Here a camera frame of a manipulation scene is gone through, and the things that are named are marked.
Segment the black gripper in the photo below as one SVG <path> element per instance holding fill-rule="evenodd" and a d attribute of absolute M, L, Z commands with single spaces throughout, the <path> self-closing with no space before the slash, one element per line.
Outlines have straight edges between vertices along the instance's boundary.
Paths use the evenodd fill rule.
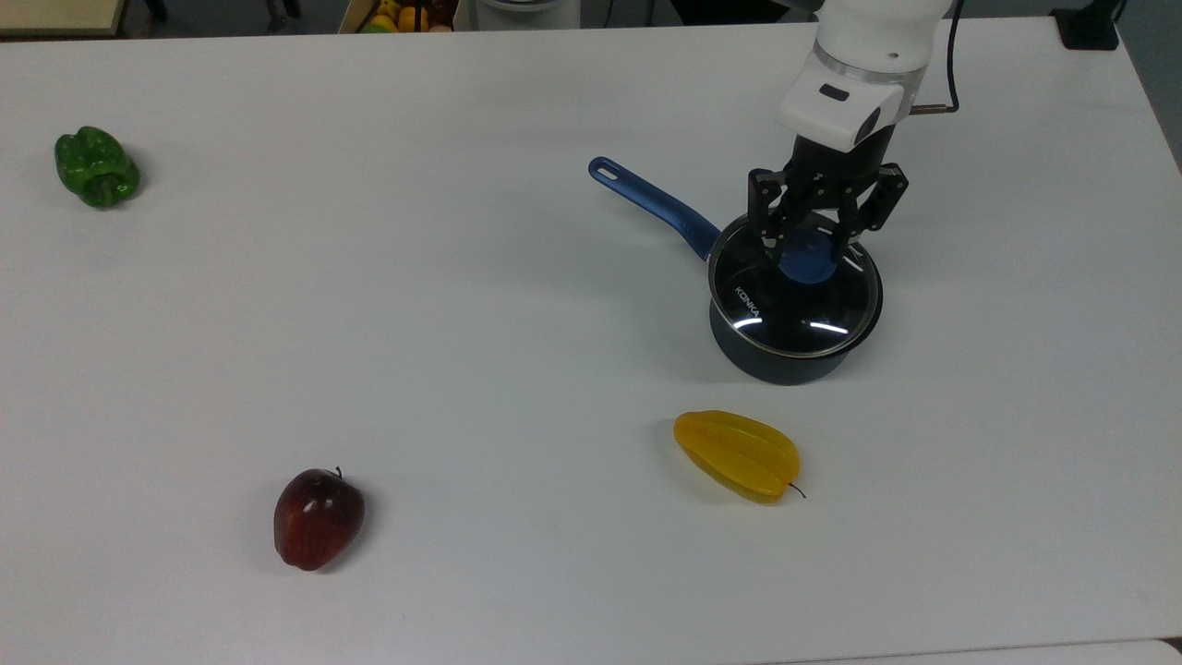
<path fill-rule="evenodd" d="M 833 185 L 838 193 L 833 262 L 842 260 L 862 233 L 881 230 L 911 184 L 900 164 L 884 163 L 895 130 L 895 126 L 883 128 L 846 152 L 798 136 L 786 170 L 752 169 L 747 226 L 764 245 L 765 253 L 785 252 L 790 233 L 814 210 L 817 176 L 842 178 Z"/>

